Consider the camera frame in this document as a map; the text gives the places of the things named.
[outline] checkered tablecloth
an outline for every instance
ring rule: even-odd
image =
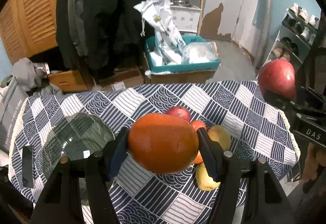
[[[232,136],[231,151],[242,158],[265,157],[278,179],[297,162],[300,151],[289,133],[284,113],[266,104],[255,81],[209,84],[150,84],[117,92],[84,92],[65,96],[29,97],[14,127],[10,147],[9,179],[36,203],[46,178],[42,147],[50,130],[64,116],[84,112],[99,116],[115,133],[131,127],[141,116],[186,107],[191,120],[209,129],[224,126]],[[33,145],[34,188],[22,184],[22,147]],[[131,156],[123,163],[110,197],[121,223],[204,223],[217,190],[201,191],[196,166],[174,175],[154,175]],[[246,181],[240,182],[237,205],[245,200]],[[84,220],[92,223],[83,206]]]

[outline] drawstring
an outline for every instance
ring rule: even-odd
[[[142,12],[141,12],[141,26],[142,26],[142,31],[141,31],[141,36],[145,36],[145,19],[142,16]]]

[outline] teal plastic bin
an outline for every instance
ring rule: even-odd
[[[188,45],[193,42],[205,42],[205,40],[197,35],[182,35],[183,40]],[[149,49],[155,46],[155,36],[152,36],[146,40],[146,57],[149,64],[149,68],[153,73],[160,73],[164,71],[170,72],[189,72],[189,71],[198,71],[198,70],[216,70],[221,62],[220,59],[217,59],[208,63],[197,63],[197,64],[182,64],[182,65],[164,65],[164,66],[155,66],[151,56],[149,55]]]

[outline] louvered door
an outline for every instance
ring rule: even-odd
[[[31,54],[57,46],[56,0],[17,0],[17,5],[22,30]]]
[[[31,56],[19,22],[17,0],[8,0],[0,13],[0,36],[12,64]]]

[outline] screw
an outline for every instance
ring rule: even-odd
[[[100,157],[102,156],[102,151],[98,150],[94,152],[94,157]]]
[[[63,157],[60,159],[60,163],[64,164],[68,162],[68,158],[67,157]]]
[[[259,158],[258,158],[258,162],[264,164],[264,163],[266,162],[266,160],[265,160],[265,158],[263,158],[263,157],[259,157]]]
[[[224,152],[224,155],[226,156],[226,157],[228,157],[228,158],[230,158],[230,157],[232,157],[232,152],[231,151],[225,151]]]

